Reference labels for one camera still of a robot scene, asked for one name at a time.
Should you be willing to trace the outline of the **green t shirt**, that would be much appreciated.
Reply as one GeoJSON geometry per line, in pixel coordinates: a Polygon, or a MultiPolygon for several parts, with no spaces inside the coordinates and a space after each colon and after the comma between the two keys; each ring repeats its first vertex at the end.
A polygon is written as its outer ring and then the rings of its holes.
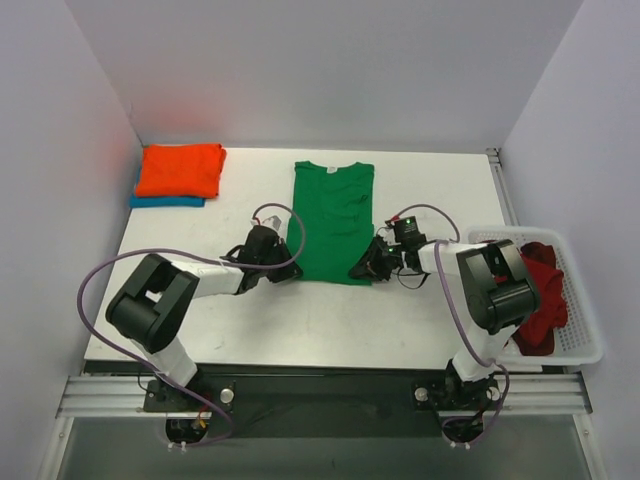
{"type": "Polygon", "coordinates": [[[300,217],[288,225],[290,251],[302,253],[296,263],[303,281],[369,286],[349,271],[369,246],[373,235],[375,168],[356,162],[324,167],[310,161],[295,164],[293,210],[300,217]]]}

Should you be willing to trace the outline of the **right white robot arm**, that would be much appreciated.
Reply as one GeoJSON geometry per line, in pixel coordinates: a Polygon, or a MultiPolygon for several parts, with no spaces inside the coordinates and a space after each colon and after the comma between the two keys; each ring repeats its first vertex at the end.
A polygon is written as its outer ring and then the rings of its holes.
{"type": "Polygon", "coordinates": [[[380,282],[407,268],[438,277],[463,343],[451,360],[455,376],[443,383],[443,395],[451,406],[465,408],[479,395],[477,381],[498,367],[509,338],[539,309],[539,290],[510,240],[430,240],[413,216],[391,220],[385,229],[393,238],[376,234],[348,275],[380,282]]]}

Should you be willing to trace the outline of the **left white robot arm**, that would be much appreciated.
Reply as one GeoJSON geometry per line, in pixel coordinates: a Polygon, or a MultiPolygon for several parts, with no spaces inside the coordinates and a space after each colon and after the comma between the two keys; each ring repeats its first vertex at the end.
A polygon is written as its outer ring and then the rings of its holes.
{"type": "Polygon", "coordinates": [[[182,412],[195,409],[202,387],[198,367],[178,338],[191,302],[199,297],[241,295],[265,278],[273,284],[297,279],[303,270],[271,227],[254,226],[245,242],[213,263],[178,262],[149,253],[106,310],[106,319],[168,378],[166,398],[182,412]]]}

